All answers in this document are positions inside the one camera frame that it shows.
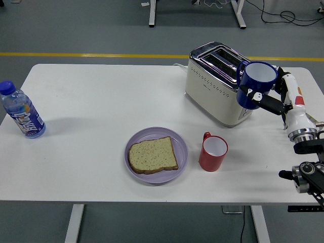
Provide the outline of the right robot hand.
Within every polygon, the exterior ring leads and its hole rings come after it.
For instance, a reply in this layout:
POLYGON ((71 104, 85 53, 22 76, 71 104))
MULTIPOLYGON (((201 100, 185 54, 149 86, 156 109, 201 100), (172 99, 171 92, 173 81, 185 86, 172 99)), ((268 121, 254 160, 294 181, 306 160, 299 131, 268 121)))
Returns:
POLYGON ((306 115, 301 90, 295 77, 281 67, 265 62, 242 61, 236 69, 237 102, 245 109, 263 108, 280 115, 291 140, 315 136, 317 129, 306 115))

